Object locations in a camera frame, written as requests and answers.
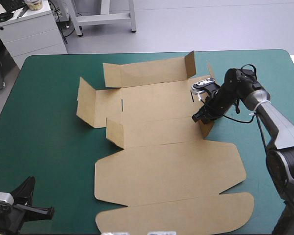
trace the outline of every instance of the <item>white drawer cabinet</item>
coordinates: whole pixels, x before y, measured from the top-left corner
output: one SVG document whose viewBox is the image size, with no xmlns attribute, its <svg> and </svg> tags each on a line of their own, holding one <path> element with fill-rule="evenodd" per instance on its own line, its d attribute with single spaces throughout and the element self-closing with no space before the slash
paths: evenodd
<svg viewBox="0 0 294 235">
<path fill-rule="evenodd" d="M 35 34 L 58 29 L 52 14 L 11 23 L 0 27 L 0 39 L 4 43 Z"/>
<path fill-rule="evenodd" d="M 57 45 L 53 45 L 47 48 L 43 48 L 40 50 L 36 50 L 36 51 L 32 51 L 26 54 L 22 54 L 16 57 L 13 57 L 15 63 L 18 65 L 18 67 L 22 67 L 24 61 L 26 60 L 26 58 L 28 58 L 31 55 L 55 55 L 55 54 L 67 54 L 67 51 L 65 49 L 65 46 L 63 45 L 63 43 L 61 44 L 57 44 Z"/>
<path fill-rule="evenodd" d="M 38 11 L 28 10 L 16 19 L 21 9 L 6 22 L 0 23 L 0 39 L 19 68 L 31 55 L 67 54 L 47 0 Z M 5 10 L 0 5 L 0 13 Z"/>
<path fill-rule="evenodd" d="M 5 47 L 10 52 L 11 56 L 15 57 L 31 51 L 62 43 L 62 38 L 59 37 L 58 34 L 59 30 L 54 29 L 5 43 Z"/>
</svg>

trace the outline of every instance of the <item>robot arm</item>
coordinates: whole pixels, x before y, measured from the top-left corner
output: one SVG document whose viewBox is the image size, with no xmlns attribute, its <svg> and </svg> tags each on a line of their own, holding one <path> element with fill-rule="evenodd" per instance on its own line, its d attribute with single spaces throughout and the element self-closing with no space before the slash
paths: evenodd
<svg viewBox="0 0 294 235">
<path fill-rule="evenodd" d="M 249 66 L 254 71 L 244 69 L 245 66 L 229 69 L 222 86 L 216 84 L 213 78 L 194 83 L 191 91 L 198 95 L 199 100 L 202 100 L 200 95 L 204 92 L 208 96 L 192 118 L 195 122 L 201 120 L 207 124 L 225 116 L 232 105 L 239 113 L 240 100 L 255 113 L 258 125 L 261 120 L 271 137 L 267 145 L 264 143 L 267 169 L 280 197 L 286 203 L 272 234 L 294 235 L 294 125 L 271 104 L 270 94 L 257 81 L 256 68 Z"/>
<path fill-rule="evenodd" d="M 10 193 L 0 192 L 0 234 L 18 235 L 24 222 L 52 219 L 54 208 L 33 207 L 35 178 L 28 177 Z"/>
</svg>

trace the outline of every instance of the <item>pen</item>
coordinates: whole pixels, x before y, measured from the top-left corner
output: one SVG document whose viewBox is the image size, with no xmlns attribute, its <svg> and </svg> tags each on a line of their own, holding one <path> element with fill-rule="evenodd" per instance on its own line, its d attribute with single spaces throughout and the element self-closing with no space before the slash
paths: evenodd
<svg viewBox="0 0 294 235">
<path fill-rule="evenodd" d="M 27 10 L 28 10 L 28 6 L 23 7 L 22 11 L 21 11 L 20 14 L 17 16 L 16 19 L 22 17 L 22 16 L 25 14 L 25 12 L 26 12 Z"/>
</svg>

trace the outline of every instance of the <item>gray floor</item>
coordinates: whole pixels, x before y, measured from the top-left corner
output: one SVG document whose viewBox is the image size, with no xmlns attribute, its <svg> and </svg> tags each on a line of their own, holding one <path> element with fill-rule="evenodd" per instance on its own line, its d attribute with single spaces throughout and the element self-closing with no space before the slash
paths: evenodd
<svg viewBox="0 0 294 235">
<path fill-rule="evenodd" d="M 100 6 L 75 2 L 82 15 Z M 84 26 L 83 37 L 68 37 L 68 53 L 281 48 L 294 54 L 294 0 L 135 0 L 135 6 L 137 33 L 128 23 Z M 111 11 L 128 11 L 127 0 L 111 0 Z M 2 58 L 7 87 L 0 112 L 19 73 L 8 54 Z"/>
</svg>

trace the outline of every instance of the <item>desk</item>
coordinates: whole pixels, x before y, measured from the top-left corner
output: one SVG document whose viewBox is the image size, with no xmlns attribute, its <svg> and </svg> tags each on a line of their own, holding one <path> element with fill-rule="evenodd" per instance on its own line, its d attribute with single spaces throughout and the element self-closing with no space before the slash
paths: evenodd
<svg viewBox="0 0 294 235">
<path fill-rule="evenodd" d="M 36 177 L 34 205 L 55 207 L 52 221 L 29 222 L 26 233 L 98 233 L 95 215 L 119 207 L 94 198 L 94 163 L 119 150 L 76 116 L 79 77 L 104 89 L 102 63 L 133 63 L 186 53 L 50 55 L 28 58 L 0 115 L 0 191 L 10 191 L 27 176 Z M 205 61 L 222 83 L 229 68 L 252 63 L 272 103 L 294 123 L 294 65 L 283 50 L 196 52 L 197 75 L 208 74 Z M 44 64 L 41 71 L 32 70 Z M 241 105 L 231 117 L 249 119 Z M 257 123 L 216 121 L 209 140 L 236 144 L 247 179 L 228 192 L 250 192 L 255 209 L 236 234 L 271 233 L 284 208 L 267 173 Z"/>
<path fill-rule="evenodd" d="M 28 10 L 16 19 L 22 10 L 18 9 L 11 19 L 0 23 L 0 39 L 19 68 L 31 55 L 67 54 L 49 3 L 47 0 L 42 1 L 41 10 Z"/>
</svg>

